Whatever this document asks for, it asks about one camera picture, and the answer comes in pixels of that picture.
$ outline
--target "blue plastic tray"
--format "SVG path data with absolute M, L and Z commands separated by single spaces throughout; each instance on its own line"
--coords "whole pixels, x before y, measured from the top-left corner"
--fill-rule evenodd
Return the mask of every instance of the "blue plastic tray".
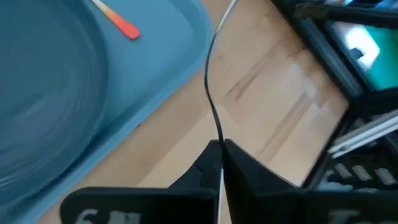
M 85 155 L 54 184 L 10 213 L 38 220 L 203 65 L 213 29 L 199 0 L 104 0 L 141 32 L 128 40 L 95 8 L 109 54 L 109 95 L 101 129 Z

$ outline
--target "wood grain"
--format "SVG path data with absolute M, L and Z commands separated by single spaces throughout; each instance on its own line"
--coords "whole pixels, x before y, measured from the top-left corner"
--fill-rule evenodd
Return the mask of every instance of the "wood grain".
M 202 0 L 216 23 L 229 0 Z M 346 108 L 311 53 L 268 0 L 241 1 L 210 65 L 211 94 L 227 138 L 300 185 Z M 198 72 L 98 164 L 87 186 L 167 187 L 216 129 Z M 223 199 L 222 223 L 229 223 Z M 59 203 L 41 223 L 60 223 Z

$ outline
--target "wooden desk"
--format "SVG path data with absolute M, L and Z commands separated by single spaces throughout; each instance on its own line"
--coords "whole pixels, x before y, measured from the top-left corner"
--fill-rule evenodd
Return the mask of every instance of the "wooden desk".
M 218 22 L 229 0 L 203 0 Z M 346 108 L 311 53 L 268 0 L 242 0 L 218 41 L 210 89 L 227 138 L 300 185 Z M 216 129 L 198 72 L 81 182 L 167 187 Z M 59 203 L 41 223 L 56 224 Z M 222 223 L 229 215 L 223 207 Z

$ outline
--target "black wire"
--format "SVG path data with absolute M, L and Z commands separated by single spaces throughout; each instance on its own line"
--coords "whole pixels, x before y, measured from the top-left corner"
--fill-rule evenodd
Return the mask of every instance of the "black wire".
M 211 98 L 210 91 L 209 91 L 209 83 L 208 83 L 208 70 L 209 70 L 209 63 L 210 63 L 210 58 L 211 58 L 211 50 L 213 49 L 213 46 L 216 42 L 217 36 L 214 35 L 213 39 L 211 40 L 210 44 L 210 50 L 208 52 L 207 58 L 206 58 L 206 65 L 205 65 L 205 91 L 207 98 L 209 100 L 210 106 L 211 106 L 211 112 L 213 113 L 214 121 L 216 123 L 217 127 L 217 133 L 218 133 L 218 141 L 221 144 L 222 148 L 225 148 L 224 144 L 224 135 L 223 135 L 223 128 L 221 127 L 221 122 L 220 118 L 218 117 L 217 109 L 214 105 L 213 99 Z

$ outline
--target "blue tray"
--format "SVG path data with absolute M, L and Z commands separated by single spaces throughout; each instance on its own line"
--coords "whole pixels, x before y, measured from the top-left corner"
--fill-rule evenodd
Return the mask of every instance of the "blue tray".
M 104 159 L 203 65 L 213 29 L 199 0 L 104 0 L 141 32 L 128 40 L 95 8 L 109 55 L 109 95 L 101 129 L 82 158 L 51 186 L 9 213 L 33 223 Z

